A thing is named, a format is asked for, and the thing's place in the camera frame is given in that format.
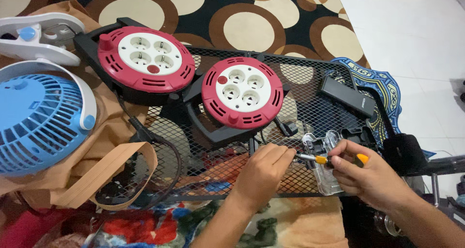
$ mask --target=blue knob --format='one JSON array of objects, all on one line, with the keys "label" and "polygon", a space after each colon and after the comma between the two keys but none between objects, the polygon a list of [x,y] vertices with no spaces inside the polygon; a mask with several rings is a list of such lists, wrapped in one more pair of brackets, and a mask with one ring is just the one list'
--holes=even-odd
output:
[{"label": "blue knob", "polygon": [[92,115],[87,115],[84,118],[84,127],[87,129],[92,129],[93,126],[95,125],[95,118]]},{"label": "blue knob", "polygon": [[20,30],[20,37],[25,41],[31,41],[35,36],[35,30],[32,27],[24,27]]}]

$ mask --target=white socket panel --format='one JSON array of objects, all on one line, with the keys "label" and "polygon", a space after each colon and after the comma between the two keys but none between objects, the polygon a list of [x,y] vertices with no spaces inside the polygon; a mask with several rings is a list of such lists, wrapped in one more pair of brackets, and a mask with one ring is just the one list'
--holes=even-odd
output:
[{"label": "white socket panel", "polygon": [[216,94],[226,107],[238,112],[253,112],[262,108],[270,99],[271,85],[259,69],[239,64],[224,70],[228,82],[216,83]]},{"label": "white socket panel", "polygon": [[[174,43],[151,33],[133,33],[124,37],[118,44],[118,53],[126,65],[150,75],[175,73],[182,64],[181,53]],[[160,68],[160,72],[150,73],[147,66],[151,64]]]}]

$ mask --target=clear plastic case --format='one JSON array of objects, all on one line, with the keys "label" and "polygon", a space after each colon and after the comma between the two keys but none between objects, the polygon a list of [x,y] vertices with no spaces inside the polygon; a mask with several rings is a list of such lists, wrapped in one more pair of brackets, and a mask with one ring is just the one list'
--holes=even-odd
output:
[{"label": "clear plastic case", "polygon": [[[302,138],[302,142],[307,148],[306,150],[308,153],[324,157],[328,156],[328,152],[333,149],[340,140],[340,134],[334,130],[328,131],[326,136],[322,138],[316,138],[311,133],[305,134]],[[315,162],[312,162],[311,166],[317,179],[318,191],[321,194],[332,195],[342,192],[338,181],[333,176],[333,169]]]}]

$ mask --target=red reset button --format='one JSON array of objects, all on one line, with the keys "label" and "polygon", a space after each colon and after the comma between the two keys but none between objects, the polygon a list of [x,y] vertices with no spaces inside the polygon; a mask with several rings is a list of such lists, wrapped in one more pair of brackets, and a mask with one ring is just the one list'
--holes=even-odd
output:
[{"label": "red reset button", "polygon": [[219,84],[225,84],[225,83],[228,82],[228,78],[226,76],[220,76],[220,77],[218,77],[217,81],[218,81]]},{"label": "red reset button", "polygon": [[149,73],[159,73],[160,68],[158,68],[158,66],[156,66],[156,65],[151,64],[151,65],[147,66],[147,71]]}]

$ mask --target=blue fan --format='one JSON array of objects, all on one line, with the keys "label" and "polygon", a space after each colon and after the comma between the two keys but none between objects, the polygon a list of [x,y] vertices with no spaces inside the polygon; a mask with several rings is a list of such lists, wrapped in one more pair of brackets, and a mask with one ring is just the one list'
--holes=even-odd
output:
[{"label": "blue fan", "polygon": [[[73,80],[49,74],[20,75],[49,70],[66,72]],[[61,66],[26,61],[1,69],[0,75],[0,81],[16,76],[0,83],[0,176],[35,174],[54,165],[73,152],[93,128],[96,104],[92,91]]]}]

